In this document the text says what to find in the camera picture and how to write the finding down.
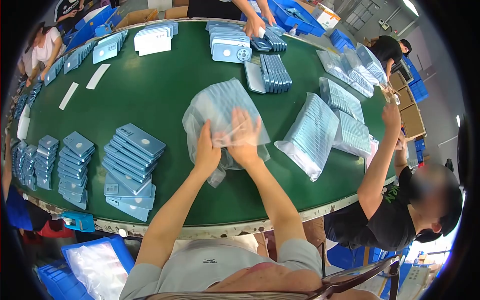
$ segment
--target blue plastic crate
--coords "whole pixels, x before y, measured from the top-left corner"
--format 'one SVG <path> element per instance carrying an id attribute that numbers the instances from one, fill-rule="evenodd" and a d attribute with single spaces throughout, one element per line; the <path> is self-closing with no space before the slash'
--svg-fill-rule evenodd
<path id="1" fill-rule="evenodd" d="M 92 300 L 85 286 L 78 281 L 65 259 L 38 268 L 40 279 L 55 300 Z"/>
<path id="2" fill-rule="evenodd" d="M 417 151 L 417 160 L 419 161 L 419 163 L 421 163 L 423 161 L 423 151 L 422 150 Z"/>
<path id="3" fill-rule="evenodd" d="M 417 151 L 423 151 L 423 150 L 425 150 L 425 141 L 424 141 L 424 139 L 415 141 L 415 149 L 416 149 Z"/>
<path id="4" fill-rule="evenodd" d="M 330 35 L 330 40 L 335 48 L 343 53 L 343 46 L 347 46 L 350 49 L 355 49 L 352 41 L 346 36 L 343 32 L 338 29 L 335 29 Z"/>
<path id="5" fill-rule="evenodd" d="M 74 245 L 63 246 L 61 248 L 61 252 L 63 254 L 63 257 L 65 257 L 65 260 L 67 261 L 68 266 L 70 266 L 70 262 L 68 261 L 68 255 L 67 255 L 67 250 L 68 249 L 80 248 L 82 246 L 88 247 L 88 246 L 101 244 L 101 243 L 104 243 L 104 242 L 110 242 L 110 244 L 112 245 L 113 250 L 117 254 L 123 268 L 125 269 L 127 274 L 130 274 L 130 271 L 133 268 L 133 265 L 135 264 L 135 261 L 133 260 L 132 256 L 128 252 L 128 249 L 125 246 L 125 243 L 123 242 L 123 238 L 119 235 L 115 235 L 113 237 L 101 238 L 101 239 L 97 239 L 97 240 L 91 240 L 91 241 L 87 241 L 87 242 L 79 243 L 79 244 L 74 244 Z"/>

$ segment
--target white paper strip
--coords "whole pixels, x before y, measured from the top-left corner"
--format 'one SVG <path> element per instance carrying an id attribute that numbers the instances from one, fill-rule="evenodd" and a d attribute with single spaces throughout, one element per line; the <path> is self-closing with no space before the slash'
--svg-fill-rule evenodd
<path id="1" fill-rule="evenodd" d="M 95 71 L 95 74 L 93 74 L 92 78 L 90 78 L 90 81 L 87 84 L 87 89 L 95 90 L 96 85 L 98 84 L 98 82 L 103 76 L 103 73 L 105 73 L 109 66 L 110 64 L 106 63 L 98 67 L 98 69 Z"/>
<path id="2" fill-rule="evenodd" d="M 75 90 L 77 89 L 77 87 L 78 87 L 78 83 L 72 82 L 72 85 L 70 85 L 70 88 L 68 89 L 67 93 L 63 97 L 63 100 L 60 103 L 59 108 L 61 110 L 65 109 L 65 106 L 67 106 L 68 101 L 70 101 L 70 98 L 72 97 L 72 95 L 75 92 Z"/>

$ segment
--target hand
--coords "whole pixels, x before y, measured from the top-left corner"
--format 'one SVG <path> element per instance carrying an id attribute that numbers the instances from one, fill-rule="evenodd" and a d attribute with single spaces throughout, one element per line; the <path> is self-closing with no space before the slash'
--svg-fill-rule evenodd
<path id="1" fill-rule="evenodd" d="M 262 17 L 267 18 L 268 24 L 269 24 L 270 26 L 273 26 L 272 23 L 275 23 L 275 24 L 276 24 L 275 18 L 273 17 L 272 12 L 270 11 L 270 9 L 268 9 L 266 12 L 264 12 L 264 11 L 261 11 L 261 12 L 262 12 L 262 13 L 261 13 Z"/>
<path id="2" fill-rule="evenodd" d="M 234 144 L 227 147 L 228 152 L 242 167 L 248 169 L 260 160 L 257 154 L 257 143 L 262 129 L 262 119 L 258 116 L 254 128 L 248 112 L 240 108 L 234 108 L 232 111 L 232 128 L 233 141 L 228 141 L 230 137 L 225 137 L 228 144 Z"/>
<path id="3" fill-rule="evenodd" d="M 193 170 L 206 179 L 213 173 L 213 171 L 215 171 L 220 162 L 221 156 L 222 153 L 220 148 L 212 146 L 210 120 L 207 120 L 202 127 L 200 138 L 198 139 L 197 156 L 195 158 L 195 167 Z"/>
<path id="4" fill-rule="evenodd" d="M 400 110 L 396 103 L 386 103 L 382 112 L 382 119 L 385 123 L 385 131 L 397 132 L 402 127 L 402 119 L 400 117 Z"/>
<path id="5" fill-rule="evenodd" d="M 67 14 L 67 16 L 68 16 L 69 18 L 73 18 L 73 17 L 77 14 L 77 11 L 78 11 L 78 10 L 72 10 L 71 12 L 69 12 L 69 13 Z"/>
<path id="6" fill-rule="evenodd" d="M 252 39 L 252 35 L 258 37 L 258 28 L 265 29 L 265 22 L 257 15 L 248 18 L 247 23 L 243 27 L 245 34 Z"/>
<path id="7" fill-rule="evenodd" d="M 405 135 L 403 131 L 400 129 L 400 133 L 398 134 L 398 142 L 396 143 L 395 150 L 403 150 L 407 147 L 407 140 L 405 139 Z"/>

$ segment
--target eyeglasses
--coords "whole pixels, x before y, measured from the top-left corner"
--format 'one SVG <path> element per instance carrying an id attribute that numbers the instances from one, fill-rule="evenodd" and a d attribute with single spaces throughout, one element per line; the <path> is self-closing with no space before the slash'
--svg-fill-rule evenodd
<path id="1" fill-rule="evenodd" d="M 282 291 L 255 291 L 255 292 L 168 292 L 150 295 L 136 300 L 324 300 L 333 294 L 342 293 L 382 271 L 391 277 L 390 300 L 396 300 L 399 283 L 399 256 L 393 256 L 372 264 L 350 270 L 337 272 L 322 279 L 322 287 L 312 292 L 282 292 Z"/>

